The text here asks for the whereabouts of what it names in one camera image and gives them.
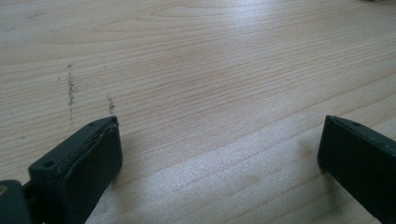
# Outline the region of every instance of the table surface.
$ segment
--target table surface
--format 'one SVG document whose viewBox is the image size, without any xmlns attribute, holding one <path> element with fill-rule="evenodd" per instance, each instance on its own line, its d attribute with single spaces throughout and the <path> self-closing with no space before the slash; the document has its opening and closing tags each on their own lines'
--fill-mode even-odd
<svg viewBox="0 0 396 224">
<path fill-rule="evenodd" d="M 87 223 L 378 223 L 317 165 L 326 115 L 396 139 L 396 1 L 2 0 L 0 175 L 117 116 Z"/>
</svg>

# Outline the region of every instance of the black clamp jaw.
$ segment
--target black clamp jaw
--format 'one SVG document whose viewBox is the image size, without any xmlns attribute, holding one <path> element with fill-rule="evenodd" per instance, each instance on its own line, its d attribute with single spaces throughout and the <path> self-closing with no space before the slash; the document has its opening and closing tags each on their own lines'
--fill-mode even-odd
<svg viewBox="0 0 396 224">
<path fill-rule="evenodd" d="M 94 121 L 34 162 L 24 186 L 0 181 L 0 223 L 84 223 L 121 165 L 117 118 Z"/>
<path fill-rule="evenodd" d="M 382 223 L 396 223 L 396 142 L 357 122 L 326 118 L 318 163 Z"/>
</svg>

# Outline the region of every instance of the black object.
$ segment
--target black object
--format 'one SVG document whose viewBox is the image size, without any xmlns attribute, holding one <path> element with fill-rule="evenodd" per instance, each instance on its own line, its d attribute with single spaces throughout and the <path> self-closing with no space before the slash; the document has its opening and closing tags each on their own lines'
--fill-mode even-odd
<svg viewBox="0 0 396 224">
<path fill-rule="evenodd" d="M 34 162 L 23 187 L 0 181 L 0 224 L 84 223 L 121 165 L 117 118 L 92 122 Z"/>
<path fill-rule="evenodd" d="M 382 223 L 396 223 L 396 142 L 327 116 L 318 163 Z"/>
</svg>

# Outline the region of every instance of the scratch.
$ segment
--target scratch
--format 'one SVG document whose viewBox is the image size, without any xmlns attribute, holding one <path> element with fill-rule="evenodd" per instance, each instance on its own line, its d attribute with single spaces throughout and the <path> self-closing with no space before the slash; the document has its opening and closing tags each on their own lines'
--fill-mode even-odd
<svg viewBox="0 0 396 224">
<path fill-rule="evenodd" d="M 67 75 L 68 87 L 69 87 L 69 111 L 70 111 L 70 121 L 73 124 L 73 105 L 76 103 L 76 87 L 72 78 L 72 73 L 69 72 Z"/>
<path fill-rule="evenodd" d="M 34 18 L 34 17 L 38 17 L 38 16 L 41 16 L 41 15 L 43 15 L 43 14 L 44 14 L 43 12 L 35 13 L 35 14 L 33 14 L 33 15 L 30 15 L 30 16 L 26 17 L 26 19 L 30 20 L 30 19 L 32 19 L 32 18 Z"/>
<path fill-rule="evenodd" d="M 114 105 L 113 99 L 111 99 L 110 95 L 107 96 L 107 100 L 108 100 L 108 113 L 110 113 L 111 116 L 115 116 L 114 109 L 116 108 L 116 106 Z"/>
</svg>

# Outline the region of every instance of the light wooden surface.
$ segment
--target light wooden surface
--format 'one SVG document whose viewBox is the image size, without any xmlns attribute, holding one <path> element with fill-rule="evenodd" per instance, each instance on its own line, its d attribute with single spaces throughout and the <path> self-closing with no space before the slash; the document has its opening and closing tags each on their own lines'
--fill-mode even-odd
<svg viewBox="0 0 396 224">
<path fill-rule="evenodd" d="M 377 223 L 317 165 L 327 114 L 396 139 L 396 1 L 0 2 L 0 177 L 116 115 L 88 223 Z"/>
</svg>

